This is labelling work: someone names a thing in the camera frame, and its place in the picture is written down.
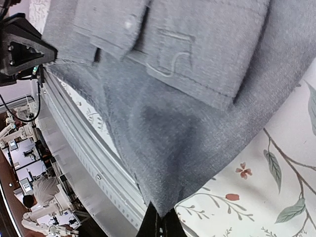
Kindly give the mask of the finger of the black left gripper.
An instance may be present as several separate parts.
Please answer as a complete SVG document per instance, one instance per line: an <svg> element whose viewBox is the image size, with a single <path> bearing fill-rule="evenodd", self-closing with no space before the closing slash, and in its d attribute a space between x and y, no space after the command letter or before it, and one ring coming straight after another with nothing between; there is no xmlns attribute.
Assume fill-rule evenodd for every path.
<svg viewBox="0 0 316 237"><path fill-rule="evenodd" d="M41 38L39 31L17 13L0 23L0 82L36 79L43 64L53 62L57 49Z"/></svg>

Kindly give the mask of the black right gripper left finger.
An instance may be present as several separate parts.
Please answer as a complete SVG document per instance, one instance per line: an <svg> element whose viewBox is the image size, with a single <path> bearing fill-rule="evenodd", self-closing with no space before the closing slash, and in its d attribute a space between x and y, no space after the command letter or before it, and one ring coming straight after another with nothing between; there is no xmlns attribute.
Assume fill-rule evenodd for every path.
<svg viewBox="0 0 316 237"><path fill-rule="evenodd" d="M161 237L161 218L150 202L138 231L138 237Z"/></svg>

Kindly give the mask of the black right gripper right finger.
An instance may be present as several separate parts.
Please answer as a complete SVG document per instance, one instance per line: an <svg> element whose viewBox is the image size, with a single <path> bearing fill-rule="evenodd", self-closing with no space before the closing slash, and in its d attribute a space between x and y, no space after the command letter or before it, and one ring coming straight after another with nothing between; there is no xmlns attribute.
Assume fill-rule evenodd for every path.
<svg viewBox="0 0 316 237"><path fill-rule="evenodd" d="M187 237L175 209L171 209L162 219L163 237Z"/></svg>

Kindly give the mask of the grey button-up shirt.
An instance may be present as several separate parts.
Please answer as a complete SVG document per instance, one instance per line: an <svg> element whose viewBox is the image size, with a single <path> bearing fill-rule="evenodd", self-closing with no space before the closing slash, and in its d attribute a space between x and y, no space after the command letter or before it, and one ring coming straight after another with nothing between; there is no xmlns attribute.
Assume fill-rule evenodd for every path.
<svg viewBox="0 0 316 237"><path fill-rule="evenodd" d="M47 66L161 217L263 129L316 56L313 0L53 0Z"/></svg>

